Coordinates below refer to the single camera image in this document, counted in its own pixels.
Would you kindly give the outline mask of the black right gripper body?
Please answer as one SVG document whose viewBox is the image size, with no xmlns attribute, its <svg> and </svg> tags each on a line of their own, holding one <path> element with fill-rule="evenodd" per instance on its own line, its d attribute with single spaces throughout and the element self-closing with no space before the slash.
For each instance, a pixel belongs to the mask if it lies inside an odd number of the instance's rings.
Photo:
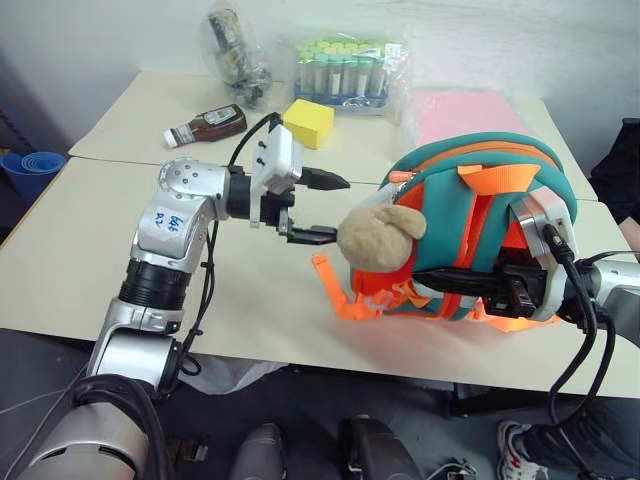
<svg viewBox="0 0 640 480">
<path fill-rule="evenodd" d="M 542 303 L 546 271 L 528 250 L 501 248 L 490 274 L 485 311 L 507 318 L 531 318 Z"/>
</svg>

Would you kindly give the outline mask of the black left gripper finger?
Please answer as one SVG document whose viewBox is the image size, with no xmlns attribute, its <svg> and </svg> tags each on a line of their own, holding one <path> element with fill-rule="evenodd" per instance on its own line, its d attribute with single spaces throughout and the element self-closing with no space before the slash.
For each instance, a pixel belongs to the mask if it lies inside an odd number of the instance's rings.
<svg viewBox="0 0 640 480">
<path fill-rule="evenodd" d="M 301 184 L 312 190 L 332 191 L 349 189 L 350 183 L 340 175 L 326 170 L 303 167 Z"/>
<path fill-rule="evenodd" d="M 289 229 L 289 242 L 300 245 L 326 245 L 335 243 L 337 229 L 326 226 L 312 226 L 308 229 L 291 227 Z"/>
</svg>

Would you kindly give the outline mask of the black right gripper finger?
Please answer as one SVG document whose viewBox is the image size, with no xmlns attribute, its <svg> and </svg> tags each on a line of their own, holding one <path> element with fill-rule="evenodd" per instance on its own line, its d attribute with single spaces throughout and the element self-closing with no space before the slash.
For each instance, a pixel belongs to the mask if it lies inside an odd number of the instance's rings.
<svg viewBox="0 0 640 480">
<path fill-rule="evenodd" d="M 432 290 L 472 297 L 486 297 L 504 287 L 499 274 L 474 272 L 460 268 L 439 268 L 412 273 L 412 279 Z"/>
</svg>

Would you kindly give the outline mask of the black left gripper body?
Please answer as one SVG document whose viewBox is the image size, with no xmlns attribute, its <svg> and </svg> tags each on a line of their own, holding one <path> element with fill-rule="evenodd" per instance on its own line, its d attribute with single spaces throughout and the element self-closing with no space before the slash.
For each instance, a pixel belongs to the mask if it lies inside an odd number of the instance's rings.
<svg viewBox="0 0 640 480">
<path fill-rule="evenodd" d="M 295 205 L 295 187 L 281 194 L 266 192 L 260 201 L 260 222 L 276 229 L 279 236 L 291 243 L 294 221 L 289 210 Z"/>
</svg>

